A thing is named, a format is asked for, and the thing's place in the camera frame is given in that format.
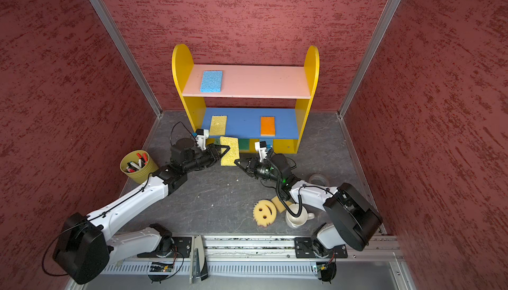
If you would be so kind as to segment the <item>yellow cellulose sponge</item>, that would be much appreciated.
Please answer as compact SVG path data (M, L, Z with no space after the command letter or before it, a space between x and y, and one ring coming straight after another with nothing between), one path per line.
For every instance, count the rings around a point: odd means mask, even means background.
M221 158L221 166L235 166L235 161L239 159L239 139L221 136L220 144L229 147L229 150Z
M224 136L226 134L227 116L212 116L209 128L210 136Z

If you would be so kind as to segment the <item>tan sponge green scrub back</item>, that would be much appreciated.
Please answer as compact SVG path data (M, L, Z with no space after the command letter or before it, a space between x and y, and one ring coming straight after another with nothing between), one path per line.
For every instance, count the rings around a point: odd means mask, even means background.
M239 150L249 151L250 150L250 139L238 139Z

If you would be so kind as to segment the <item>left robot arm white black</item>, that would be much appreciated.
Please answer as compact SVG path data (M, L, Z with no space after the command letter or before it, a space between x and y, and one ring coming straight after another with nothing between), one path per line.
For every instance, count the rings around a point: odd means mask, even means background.
M149 174L147 180L109 205L88 215L68 217L58 236L52 258L79 285L95 279L109 264L139 255L175 255L172 233L152 224L133 233L117 232L151 205L180 188L189 173L219 162L230 147L180 139L171 147L171 161Z

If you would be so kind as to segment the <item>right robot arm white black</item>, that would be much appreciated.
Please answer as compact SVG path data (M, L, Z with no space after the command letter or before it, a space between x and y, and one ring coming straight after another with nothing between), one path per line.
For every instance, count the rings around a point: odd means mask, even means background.
M331 222L321 225L310 237L312 251L318 258L331 256L338 246L363 251L383 223L378 211L351 184L310 184L292 173L293 167L283 154L269 151L264 160L237 159L234 164L249 177L273 181L276 196L288 215L304 214L305 205L328 215Z

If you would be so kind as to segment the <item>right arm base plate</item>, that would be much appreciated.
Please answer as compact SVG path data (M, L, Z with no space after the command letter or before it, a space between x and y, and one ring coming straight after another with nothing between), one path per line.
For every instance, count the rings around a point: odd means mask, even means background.
M332 249L322 246L317 239L310 237L296 237L294 239L294 250L296 257L316 259L345 259L348 258L346 246L339 245Z

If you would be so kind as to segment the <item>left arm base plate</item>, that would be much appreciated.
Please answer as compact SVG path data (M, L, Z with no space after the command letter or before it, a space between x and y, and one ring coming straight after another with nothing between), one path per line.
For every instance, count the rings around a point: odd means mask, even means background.
M184 258L188 258L190 256L191 243L191 237L163 237L154 251L138 254L137 257L166 259L174 258L180 254Z

